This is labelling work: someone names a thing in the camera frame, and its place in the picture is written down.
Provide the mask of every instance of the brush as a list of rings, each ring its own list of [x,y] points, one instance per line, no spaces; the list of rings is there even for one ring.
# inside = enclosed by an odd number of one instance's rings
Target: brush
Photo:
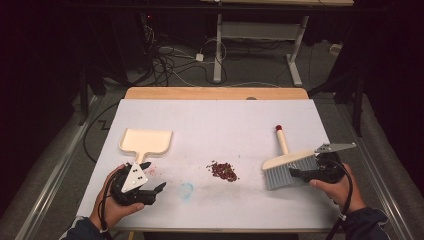
[[[302,171],[318,169],[314,150],[289,153],[282,127],[278,125],[275,129],[283,155],[267,160],[262,165],[268,190],[284,187],[294,182],[289,168]]]

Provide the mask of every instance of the cable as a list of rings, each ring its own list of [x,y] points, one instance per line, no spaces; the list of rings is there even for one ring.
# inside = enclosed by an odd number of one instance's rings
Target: cable
[[[334,237],[334,234],[336,234],[337,230],[340,227],[340,224],[342,223],[342,221],[344,221],[344,219],[342,219],[343,216],[346,216],[347,211],[349,210],[350,207],[350,201],[352,200],[352,193],[353,193],[353,182],[352,182],[352,177],[350,176],[349,172],[346,170],[346,168],[343,166],[343,164],[337,162],[337,161],[331,161],[331,163],[337,165],[340,169],[342,169],[344,171],[344,173],[346,174],[346,177],[349,181],[349,193],[347,195],[347,199],[346,202],[343,206],[342,211],[340,212],[340,217],[337,219],[337,221],[334,223],[333,228],[331,229],[331,231],[328,233],[326,240],[331,240]]]
[[[110,197],[110,195],[108,195],[109,193],[109,189],[110,189],[110,185],[112,184],[112,182],[115,180],[116,175],[120,174],[121,171],[123,171],[123,169],[119,169],[117,170],[115,173],[112,174],[112,176],[109,178],[109,180],[106,183],[104,192],[103,192],[103,197],[102,200],[99,202],[99,205],[97,206],[97,213],[100,219],[100,223],[101,223],[101,227],[102,227],[102,233],[105,234],[106,239],[108,240],[113,240],[112,236],[110,235],[109,229],[108,229],[108,225],[105,219],[105,211],[106,211],[106,199],[108,197]]]
[[[93,162],[93,163],[97,163],[97,160],[95,160],[94,159],[94,157],[92,157],[91,155],[90,155],[90,153],[88,152],[88,149],[87,149],[87,145],[86,145],[86,139],[87,139],[87,135],[88,135],[88,132],[90,131],[90,129],[91,129],[91,127],[93,126],[93,124],[95,123],[95,122],[97,122],[97,120],[106,112],[106,111],[108,111],[109,109],[111,109],[112,107],[114,107],[114,106],[118,106],[119,105],[119,102],[117,102],[117,103],[114,103],[114,104],[112,104],[111,106],[109,106],[108,108],[106,108],[105,110],[103,110],[99,115],[97,115],[97,117],[96,118],[94,118],[94,120],[90,123],[90,125],[88,126],[88,128],[87,128],[87,131],[84,133],[84,137],[83,137],[83,140],[82,140],[82,145],[83,145],[83,147],[84,147],[84,152],[85,152],[85,154],[87,155],[87,157]]]

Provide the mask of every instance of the hand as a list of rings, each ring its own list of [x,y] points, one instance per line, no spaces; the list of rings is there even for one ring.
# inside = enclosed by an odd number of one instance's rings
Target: hand
[[[364,201],[362,200],[361,193],[359,191],[355,177],[352,174],[352,170],[350,169],[349,165],[347,164],[343,164],[343,165],[352,178],[353,193],[352,193],[350,206],[347,211],[347,213],[351,213],[356,210],[365,208],[366,205]],[[323,181],[313,179],[309,182],[309,185],[325,192],[329,198],[333,199],[333,201],[339,205],[340,211],[343,209],[344,204],[346,203],[348,193],[349,193],[349,181],[346,175],[338,183],[331,184],[331,183],[326,183]]]
[[[106,178],[105,183],[103,184],[102,190],[99,192],[96,198],[96,203],[94,204],[93,212],[90,215],[90,221],[99,229],[102,229],[100,218],[99,218],[99,204],[103,199],[103,193],[106,190],[106,184],[111,178],[111,176],[118,171],[119,169],[122,169],[124,165],[119,166],[114,171],[109,173],[109,175]],[[118,203],[115,202],[115,200],[110,196],[110,191],[108,189],[108,194],[106,198],[105,203],[105,221],[108,225],[108,228],[111,228],[115,226],[123,217],[128,216],[130,214],[133,214],[137,211],[140,211],[144,208],[144,204],[142,203],[134,203],[129,206],[121,206]]]

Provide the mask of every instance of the white tabletop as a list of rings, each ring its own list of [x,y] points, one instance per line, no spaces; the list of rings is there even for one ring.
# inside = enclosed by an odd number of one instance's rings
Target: white tabletop
[[[290,152],[328,142],[312,100],[122,100],[77,215],[88,216],[103,182],[135,159],[119,149],[126,128],[172,130],[169,150],[150,156],[145,170],[156,202],[116,229],[155,231],[304,232],[332,227],[338,207],[301,181],[266,190],[261,166],[281,155],[275,126]],[[207,166],[230,163],[235,182],[213,177]]]

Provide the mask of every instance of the table leg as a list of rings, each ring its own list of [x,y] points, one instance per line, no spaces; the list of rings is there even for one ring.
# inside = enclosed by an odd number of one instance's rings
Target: table leg
[[[305,33],[306,24],[308,23],[309,16],[304,16],[302,18],[302,23],[299,26],[299,29],[296,34],[296,40],[294,42],[294,48],[292,54],[287,54],[287,64],[289,65],[290,73],[292,75],[293,83],[296,87],[302,86],[302,81],[300,79],[299,71],[296,67],[296,56],[299,52],[300,45],[302,44],[303,35]]]

